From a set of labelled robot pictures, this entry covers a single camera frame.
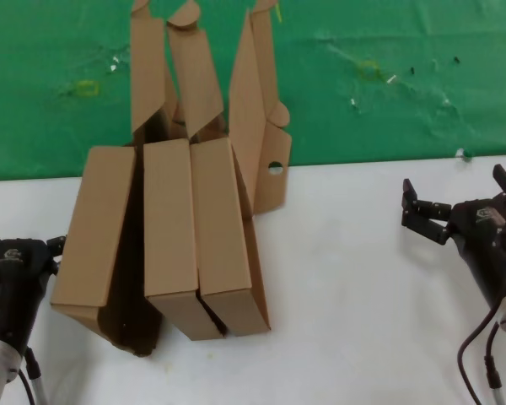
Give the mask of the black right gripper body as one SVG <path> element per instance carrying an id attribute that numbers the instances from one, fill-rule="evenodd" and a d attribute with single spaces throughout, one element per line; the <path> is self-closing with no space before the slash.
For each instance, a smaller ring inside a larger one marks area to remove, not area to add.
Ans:
<path id="1" fill-rule="evenodd" d="M 480 199 L 456 204 L 448 229 L 487 304 L 506 296 L 506 202 Z"/>

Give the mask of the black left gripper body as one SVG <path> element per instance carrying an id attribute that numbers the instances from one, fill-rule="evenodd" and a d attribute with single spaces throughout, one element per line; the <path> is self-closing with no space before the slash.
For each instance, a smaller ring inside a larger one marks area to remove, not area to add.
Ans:
<path id="1" fill-rule="evenodd" d="M 46 241 L 0 240 L 0 341 L 26 350 L 52 275 Z"/>

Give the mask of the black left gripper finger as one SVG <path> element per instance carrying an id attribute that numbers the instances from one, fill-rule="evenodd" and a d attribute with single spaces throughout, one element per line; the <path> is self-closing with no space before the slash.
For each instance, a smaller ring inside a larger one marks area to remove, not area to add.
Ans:
<path id="1" fill-rule="evenodd" d="M 46 247 L 49 251 L 49 255 L 51 258 L 51 273 L 53 275 L 57 275 L 57 273 L 58 273 L 61 261 L 57 262 L 56 258 L 62 256 L 64 246 L 66 243 L 66 239 L 67 239 L 67 237 L 65 235 L 63 235 L 63 236 L 51 238 L 46 241 Z"/>

